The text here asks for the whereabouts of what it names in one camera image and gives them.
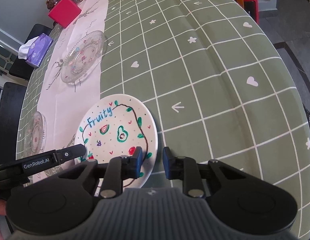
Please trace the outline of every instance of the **white star logo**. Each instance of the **white star logo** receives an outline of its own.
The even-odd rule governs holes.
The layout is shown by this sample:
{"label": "white star logo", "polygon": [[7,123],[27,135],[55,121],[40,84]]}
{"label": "white star logo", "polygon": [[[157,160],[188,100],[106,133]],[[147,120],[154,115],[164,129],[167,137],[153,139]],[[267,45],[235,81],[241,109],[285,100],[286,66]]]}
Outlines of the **white star logo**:
{"label": "white star logo", "polygon": [[190,43],[193,43],[193,42],[196,42],[196,40],[197,40],[197,38],[190,37],[190,39],[187,41],[189,41]]}
{"label": "white star logo", "polygon": [[309,138],[307,138],[307,142],[305,144],[307,146],[307,149],[309,150],[310,149],[310,139]]}
{"label": "white star logo", "polygon": [[156,193],[157,193],[157,191],[155,191],[155,190],[153,190],[153,189],[151,189],[150,191],[147,192],[147,194],[148,194],[148,195],[151,195],[151,196],[154,195],[154,194],[156,194]]}

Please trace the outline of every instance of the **dining table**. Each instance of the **dining table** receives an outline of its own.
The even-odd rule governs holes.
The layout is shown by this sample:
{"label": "dining table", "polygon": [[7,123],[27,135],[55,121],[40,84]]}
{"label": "dining table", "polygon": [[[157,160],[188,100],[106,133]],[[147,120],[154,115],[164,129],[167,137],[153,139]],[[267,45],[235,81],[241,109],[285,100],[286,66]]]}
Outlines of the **dining table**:
{"label": "dining table", "polygon": [[[282,58],[234,0],[84,0],[30,78],[16,159],[29,156],[29,127],[45,127],[40,152],[74,144],[85,113],[113,94],[139,99],[154,118],[158,153],[143,187],[167,180],[162,149],[198,163],[217,159],[288,191],[298,213],[291,232],[310,237],[310,127]],[[82,82],[65,84],[66,56],[102,31],[102,56]],[[70,165],[30,177],[30,184]]]}

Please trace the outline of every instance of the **floor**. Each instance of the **floor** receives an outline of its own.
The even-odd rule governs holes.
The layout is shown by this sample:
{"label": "floor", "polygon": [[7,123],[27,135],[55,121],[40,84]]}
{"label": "floor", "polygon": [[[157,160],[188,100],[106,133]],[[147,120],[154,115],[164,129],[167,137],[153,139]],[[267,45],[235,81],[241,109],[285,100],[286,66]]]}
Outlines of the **floor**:
{"label": "floor", "polygon": [[275,47],[310,111],[310,3],[277,0],[277,9],[278,16],[260,19],[260,27],[273,44],[277,43]]}

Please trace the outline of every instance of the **green tablecloth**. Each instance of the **green tablecloth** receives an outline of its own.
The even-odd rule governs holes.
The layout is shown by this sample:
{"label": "green tablecloth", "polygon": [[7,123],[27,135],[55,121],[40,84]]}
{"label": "green tablecloth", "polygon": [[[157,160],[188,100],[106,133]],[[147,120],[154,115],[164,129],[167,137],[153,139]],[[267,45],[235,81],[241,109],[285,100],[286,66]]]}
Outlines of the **green tablecloth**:
{"label": "green tablecloth", "polygon": [[[17,159],[61,30],[29,82]],[[181,186],[165,179],[163,146],[197,162],[220,159],[290,192],[299,208],[292,232],[308,239],[310,129],[287,68],[252,18],[233,0],[109,0],[104,33],[111,46],[100,97],[130,94],[157,125],[159,154],[144,187]]]}

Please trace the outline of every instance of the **plate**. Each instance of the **plate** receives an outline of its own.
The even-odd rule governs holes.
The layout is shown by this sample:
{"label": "plate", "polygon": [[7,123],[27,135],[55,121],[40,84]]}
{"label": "plate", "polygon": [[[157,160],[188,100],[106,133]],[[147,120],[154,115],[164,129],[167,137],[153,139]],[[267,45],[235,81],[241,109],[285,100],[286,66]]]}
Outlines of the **plate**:
{"label": "plate", "polygon": [[66,83],[73,83],[84,75],[88,75],[97,59],[101,58],[101,51],[105,42],[102,31],[93,31],[83,37],[70,51],[64,60],[60,78]]}
{"label": "plate", "polygon": [[85,114],[78,127],[75,145],[83,144],[85,156],[76,161],[96,159],[108,163],[117,156],[130,156],[137,146],[143,149],[138,179],[127,179],[124,187],[142,187],[150,176],[157,155],[158,135],[154,119],[138,99],[123,94],[102,98]]}
{"label": "plate", "polygon": [[26,126],[24,157],[43,153],[46,142],[46,119],[40,112],[35,112]]}

